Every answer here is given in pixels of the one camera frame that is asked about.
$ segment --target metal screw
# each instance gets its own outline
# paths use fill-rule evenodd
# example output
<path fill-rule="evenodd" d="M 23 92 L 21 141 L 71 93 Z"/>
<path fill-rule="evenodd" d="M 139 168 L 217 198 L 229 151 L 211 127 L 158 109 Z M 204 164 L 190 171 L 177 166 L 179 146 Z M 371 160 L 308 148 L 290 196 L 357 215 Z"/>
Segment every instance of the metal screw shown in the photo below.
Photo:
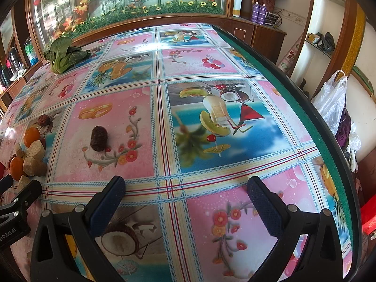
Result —
<path fill-rule="evenodd" d="M 287 209 L 288 209 L 289 211 L 291 211 L 291 212 L 296 212 L 296 211 L 298 211 L 298 207 L 297 207 L 296 205 L 294 205 L 294 204 L 289 204 L 289 205 L 287 206 Z"/>
<path fill-rule="evenodd" d="M 44 210 L 44 211 L 42 212 L 42 216 L 43 216 L 43 217 L 47 217 L 49 214 L 50 214 L 50 210 Z"/>
<path fill-rule="evenodd" d="M 79 204 L 78 206 L 76 206 L 76 207 L 74 208 L 74 210 L 75 210 L 77 213 L 82 212 L 84 209 L 85 209 L 85 206 L 84 206 L 83 204 Z"/>
<path fill-rule="evenodd" d="M 332 212 L 329 209 L 324 209 L 323 212 L 324 212 L 324 214 L 326 216 L 331 216 L 332 215 Z"/>

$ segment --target wicker basket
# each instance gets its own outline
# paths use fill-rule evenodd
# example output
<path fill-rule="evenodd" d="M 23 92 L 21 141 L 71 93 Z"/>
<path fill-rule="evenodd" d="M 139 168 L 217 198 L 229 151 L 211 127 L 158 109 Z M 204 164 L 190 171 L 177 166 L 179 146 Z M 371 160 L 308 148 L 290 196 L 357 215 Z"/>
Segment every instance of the wicker basket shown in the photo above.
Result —
<path fill-rule="evenodd" d="M 265 4 L 266 9 L 269 12 L 272 12 L 274 9 L 274 4 L 276 3 L 276 0 L 257 0 L 257 2 L 262 5 Z"/>

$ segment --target bread piece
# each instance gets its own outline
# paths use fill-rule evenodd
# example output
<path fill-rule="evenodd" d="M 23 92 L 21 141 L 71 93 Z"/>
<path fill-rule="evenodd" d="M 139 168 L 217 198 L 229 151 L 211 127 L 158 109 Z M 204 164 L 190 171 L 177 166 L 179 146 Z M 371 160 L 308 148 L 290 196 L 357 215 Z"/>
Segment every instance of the bread piece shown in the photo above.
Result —
<path fill-rule="evenodd" d="M 31 162 L 31 172 L 35 176 L 44 176 L 47 172 L 47 164 L 40 160 L 33 160 Z"/>
<path fill-rule="evenodd" d="M 44 157 L 44 147 L 40 140 L 36 140 L 31 143 L 30 147 L 26 151 L 27 157 L 32 157 L 37 160 L 42 160 Z"/>
<path fill-rule="evenodd" d="M 16 145 L 14 145 L 14 152 L 16 153 L 17 157 L 22 158 L 24 156 L 24 152 L 21 149 L 21 146 L 19 143 L 16 143 Z"/>
<path fill-rule="evenodd" d="M 21 192 L 21 190 L 27 186 L 29 183 L 30 183 L 30 179 L 29 177 L 25 176 L 25 175 L 22 175 L 21 178 L 20 178 L 20 181 L 18 182 L 18 187 L 17 187 L 17 191 L 18 193 Z"/>
<path fill-rule="evenodd" d="M 33 161 L 35 161 L 36 159 L 32 158 L 32 157 L 26 157 L 25 160 L 24 160 L 24 165 L 23 165 L 23 171 L 29 175 L 29 176 L 34 176 L 32 170 L 31 170 L 31 164 L 33 163 Z"/>

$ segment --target green felt table edge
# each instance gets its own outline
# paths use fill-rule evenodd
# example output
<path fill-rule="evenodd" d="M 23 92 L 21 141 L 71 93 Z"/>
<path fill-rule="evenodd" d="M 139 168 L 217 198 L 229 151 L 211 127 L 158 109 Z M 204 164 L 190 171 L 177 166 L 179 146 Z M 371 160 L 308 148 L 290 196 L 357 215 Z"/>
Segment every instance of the green felt table edge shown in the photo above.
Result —
<path fill-rule="evenodd" d="M 296 101 L 296 99 L 292 96 L 292 94 L 285 88 L 285 86 L 282 85 L 282 83 L 267 69 L 265 68 L 258 60 L 256 60 L 250 53 L 248 53 L 246 50 L 241 48 L 238 44 L 236 44 L 234 41 L 232 41 L 227 33 L 224 33 L 221 30 L 216 29 L 217 33 L 220 34 L 222 38 L 225 39 L 225 41 L 231 45 L 234 49 L 236 49 L 240 54 L 242 54 L 247 60 L 251 61 L 253 65 L 256 66 L 256 68 L 265 76 L 265 78 L 278 90 L 278 92 L 283 96 L 283 98 L 286 100 L 286 102 L 291 106 L 293 111 L 296 113 L 296 115 L 299 117 L 305 128 L 307 129 L 308 133 L 311 135 L 311 138 L 313 142 L 316 144 L 329 172 L 332 176 L 334 185 L 336 187 L 338 196 L 340 198 L 343 211 L 345 213 L 345 219 L 347 228 L 349 230 L 350 234 L 350 241 L 351 245 L 353 246 L 353 230 L 352 230 L 352 221 L 351 221 L 351 214 L 350 214 L 350 207 L 347 201 L 347 194 L 345 192 L 345 188 L 343 186 L 340 174 L 338 172 L 337 166 L 334 163 L 334 160 L 332 156 L 330 155 L 330 152 L 322 140 L 321 135 L 317 131 L 317 128 L 313 124 L 312 120 L 308 117 L 306 112 L 303 110 L 303 108 L 300 106 L 300 104 Z"/>

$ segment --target table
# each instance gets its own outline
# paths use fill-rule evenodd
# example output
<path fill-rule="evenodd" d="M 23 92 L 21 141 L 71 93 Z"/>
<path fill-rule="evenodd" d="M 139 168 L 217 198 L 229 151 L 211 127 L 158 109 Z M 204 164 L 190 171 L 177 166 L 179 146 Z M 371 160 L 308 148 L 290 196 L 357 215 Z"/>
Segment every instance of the table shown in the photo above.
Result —
<path fill-rule="evenodd" d="M 43 193 L 28 210 L 31 232 L 11 247 L 27 279 L 41 211 L 71 211 L 113 175 L 125 179 L 127 192 L 96 240 L 126 281 L 247 281 L 276 241 L 246 193 L 255 175 L 286 204 L 329 208 L 344 276 L 356 266 L 358 218 L 351 182 L 340 178 L 347 167 L 327 142 L 334 137 L 322 134 L 328 129 L 309 115 L 309 103 L 292 96 L 288 79 L 279 81 L 257 53 L 193 23 L 129 31 L 84 49 L 91 57 L 62 75 L 48 64 L 39 68 L 0 124 L 4 165 L 16 142 L 25 149 L 30 126 L 46 142 L 48 170 L 35 177 Z M 48 130 L 36 124 L 42 114 L 53 122 Z M 90 147 L 98 125 L 109 136 L 102 152 Z M 305 240 L 282 277 L 293 271 Z"/>

